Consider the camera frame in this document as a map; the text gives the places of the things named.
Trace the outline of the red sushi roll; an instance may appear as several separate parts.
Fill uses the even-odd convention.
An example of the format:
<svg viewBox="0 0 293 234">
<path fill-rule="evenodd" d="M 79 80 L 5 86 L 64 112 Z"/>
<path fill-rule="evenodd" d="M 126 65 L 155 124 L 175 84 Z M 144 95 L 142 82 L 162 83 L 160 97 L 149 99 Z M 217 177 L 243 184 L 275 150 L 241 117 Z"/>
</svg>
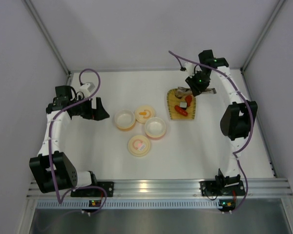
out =
<svg viewBox="0 0 293 234">
<path fill-rule="evenodd" d="M 185 93 L 181 90 L 175 91 L 175 97 L 178 99 L 181 99 L 184 95 L 185 95 Z"/>
</svg>

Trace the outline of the metal serving tongs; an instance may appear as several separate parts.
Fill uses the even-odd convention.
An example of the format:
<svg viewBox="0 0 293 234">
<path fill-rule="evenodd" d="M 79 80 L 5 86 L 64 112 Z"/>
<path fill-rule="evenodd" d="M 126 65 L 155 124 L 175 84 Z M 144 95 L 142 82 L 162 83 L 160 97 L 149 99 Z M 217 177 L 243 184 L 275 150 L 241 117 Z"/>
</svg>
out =
<svg viewBox="0 0 293 234">
<path fill-rule="evenodd" d="M 190 88 L 185 88 L 185 87 L 178 87 L 177 90 L 181 90 L 185 93 L 184 96 L 187 95 L 192 95 L 192 91 Z M 215 88 L 208 88 L 205 91 L 202 92 L 202 94 L 216 94 L 216 89 Z"/>
</svg>

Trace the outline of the red toy sausage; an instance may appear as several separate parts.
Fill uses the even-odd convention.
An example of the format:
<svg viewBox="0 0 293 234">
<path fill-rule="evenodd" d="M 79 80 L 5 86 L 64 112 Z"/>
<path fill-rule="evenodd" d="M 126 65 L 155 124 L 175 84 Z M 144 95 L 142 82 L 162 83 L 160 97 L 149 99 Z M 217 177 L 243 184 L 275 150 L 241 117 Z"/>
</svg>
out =
<svg viewBox="0 0 293 234">
<path fill-rule="evenodd" d="M 181 114 L 182 116 L 184 116 L 184 117 L 187 117 L 187 116 L 188 116 L 187 111 L 181 109 L 178 105 L 175 105 L 175 106 L 174 106 L 174 109 L 175 109 L 175 111 L 176 111 L 177 113 Z"/>
</svg>

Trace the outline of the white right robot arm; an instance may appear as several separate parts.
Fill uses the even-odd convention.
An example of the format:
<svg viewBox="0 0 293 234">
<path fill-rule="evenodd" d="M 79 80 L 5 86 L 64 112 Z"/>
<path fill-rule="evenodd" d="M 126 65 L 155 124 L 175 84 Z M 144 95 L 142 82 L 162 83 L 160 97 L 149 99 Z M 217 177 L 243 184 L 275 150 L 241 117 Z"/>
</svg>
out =
<svg viewBox="0 0 293 234">
<path fill-rule="evenodd" d="M 212 50 L 204 50 L 198 57 L 198 62 L 186 60 L 183 65 L 188 73 L 186 83 L 194 96 L 203 94 L 210 84 L 220 94 L 225 105 L 220 131 L 228 138 L 231 155 L 221 163 L 217 177 L 237 179 L 242 175 L 239 157 L 251 140 L 258 106 L 242 94 L 225 58 L 216 58 Z"/>
</svg>

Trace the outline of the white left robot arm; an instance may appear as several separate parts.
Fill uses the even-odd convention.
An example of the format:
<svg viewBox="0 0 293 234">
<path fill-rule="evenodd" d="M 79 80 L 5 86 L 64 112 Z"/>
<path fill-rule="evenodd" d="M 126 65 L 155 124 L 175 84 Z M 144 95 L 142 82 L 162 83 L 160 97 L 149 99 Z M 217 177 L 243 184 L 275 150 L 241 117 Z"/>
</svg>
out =
<svg viewBox="0 0 293 234">
<path fill-rule="evenodd" d="M 100 121 L 109 118 L 100 97 L 92 107 L 92 94 L 96 87 L 87 82 L 75 89 L 68 85 L 57 86 L 56 96 L 46 108 L 47 127 L 42 147 L 36 157 L 29 161 L 30 170 L 42 193 L 96 186 L 92 171 L 78 172 L 64 153 L 66 130 L 73 117 Z"/>
</svg>

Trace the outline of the green sushi roll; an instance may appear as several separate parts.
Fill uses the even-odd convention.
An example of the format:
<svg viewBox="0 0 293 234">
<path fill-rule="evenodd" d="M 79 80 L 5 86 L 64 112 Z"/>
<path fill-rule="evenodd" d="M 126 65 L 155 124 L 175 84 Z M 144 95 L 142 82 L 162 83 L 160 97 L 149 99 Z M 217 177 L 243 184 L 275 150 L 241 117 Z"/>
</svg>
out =
<svg viewBox="0 0 293 234">
<path fill-rule="evenodd" d="M 183 110 L 186 110 L 187 109 L 187 107 L 188 107 L 188 104 L 186 103 L 186 102 L 180 102 L 179 103 L 179 107 L 181 108 L 181 109 L 183 109 Z"/>
</svg>

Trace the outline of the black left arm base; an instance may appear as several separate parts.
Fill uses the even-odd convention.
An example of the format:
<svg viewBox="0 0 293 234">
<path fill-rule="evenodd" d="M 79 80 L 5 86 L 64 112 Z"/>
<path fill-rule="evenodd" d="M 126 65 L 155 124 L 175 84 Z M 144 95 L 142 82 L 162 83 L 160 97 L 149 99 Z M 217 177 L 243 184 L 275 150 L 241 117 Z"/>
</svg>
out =
<svg viewBox="0 0 293 234">
<path fill-rule="evenodd" d="M 114 182 L 99 181 L 97 185 L 86 186 L 72 191 L 71 197 L 113 197 Z"/>
</svg>

